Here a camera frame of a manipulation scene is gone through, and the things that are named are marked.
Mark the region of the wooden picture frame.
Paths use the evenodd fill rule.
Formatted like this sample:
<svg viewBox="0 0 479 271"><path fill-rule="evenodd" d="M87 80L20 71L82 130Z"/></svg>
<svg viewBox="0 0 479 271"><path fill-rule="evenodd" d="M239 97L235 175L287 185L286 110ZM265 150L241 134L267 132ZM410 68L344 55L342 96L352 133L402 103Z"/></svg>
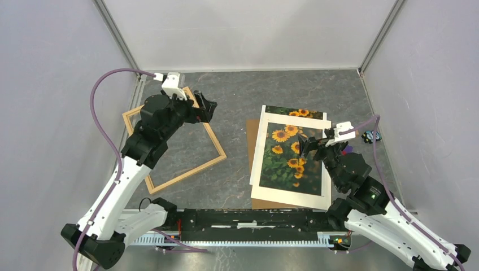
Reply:
<svg viewBox="0 0 479 271"><path fill-rule="evenodd" d="M133 123L132 123L132 120L131 118L135 117L136 115L139 115L140 114L140 110L142 109L143 105L141 106L138 106L136 108L133 108L127 112L124 112L122 113L122 118L123 118L123 121L124 121L124 124L125 124L125 127L126 127L126 130L127 130L127 133L129 136L131 136L133 134ZM223 149L223 147L221 146L217 136L215 135L213 129L211 128L211 125L208 124L208 123L203 123L203 127L209 137L209 139L211 140L216 152L218 153L218 156L210 161L207 161L189 171L186 171L185 173L169 180L169 181L166 181L165 183L161 184L161 185L158 185L158 186L155 186L154 183L153 183L153 179L151 178L150 175L146 176L145 179L144 179L144 182L146 184L146 187L147 187L147 190L149 192L150 195L154 195L158 192L160 192L161 190L167 188L167 187L170 187L172 186L173 184L176 184L180 181L183 181L195 174L198 174L206 169L209 169L211 167L213 167L214 165L218 164L219 162L222 162L224 161L226 158L227 158L227 155Z"/></svg>

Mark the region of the white photo mat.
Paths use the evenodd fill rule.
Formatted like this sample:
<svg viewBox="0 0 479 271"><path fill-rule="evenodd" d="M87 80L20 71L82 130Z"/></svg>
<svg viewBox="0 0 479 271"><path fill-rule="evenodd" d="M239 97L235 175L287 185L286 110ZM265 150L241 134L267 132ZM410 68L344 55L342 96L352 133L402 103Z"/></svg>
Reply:
<svg viewBox="0 0 479 271"><path fill-rule="evenodd" d="M329 120L262 112L250 183L251 198L289 206L326 210L332 183L314 151L300 153L300 139L321 139Z"/></svg>

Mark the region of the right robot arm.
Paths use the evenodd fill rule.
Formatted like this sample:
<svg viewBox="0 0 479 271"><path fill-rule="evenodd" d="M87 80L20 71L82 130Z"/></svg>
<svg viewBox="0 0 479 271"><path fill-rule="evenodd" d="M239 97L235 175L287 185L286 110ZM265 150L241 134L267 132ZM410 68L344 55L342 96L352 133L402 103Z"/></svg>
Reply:
<svg viewBox="0 0 479 271"><path fill-rule="evenodd" d="M369 174L372 168L361 154L343 154L347 141L338 141L334 129L327 137L298 136L303 158L314 151L334 185L338 198L326 212L333 230L356 232L401 259L413 270L464 270L471 250L439 237L415 218L389 189Z"/></svg>

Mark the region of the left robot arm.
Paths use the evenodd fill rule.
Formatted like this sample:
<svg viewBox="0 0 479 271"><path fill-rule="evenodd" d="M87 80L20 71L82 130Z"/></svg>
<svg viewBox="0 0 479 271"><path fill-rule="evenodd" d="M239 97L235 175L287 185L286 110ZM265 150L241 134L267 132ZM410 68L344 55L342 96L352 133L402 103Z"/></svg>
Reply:
<svg viewBox="0 0 479 271"><path fill-rule="evenodd" d="M207 100L200 91L185 100L167 94L145 100L107 185L90 210L77 223L65 224L60 232L75 256L83 255L103 269L119 261L134 240L134 226L118 224L133 192L155 168L176 131L186 123L209 123L216 107L217 103Z"/></svg>

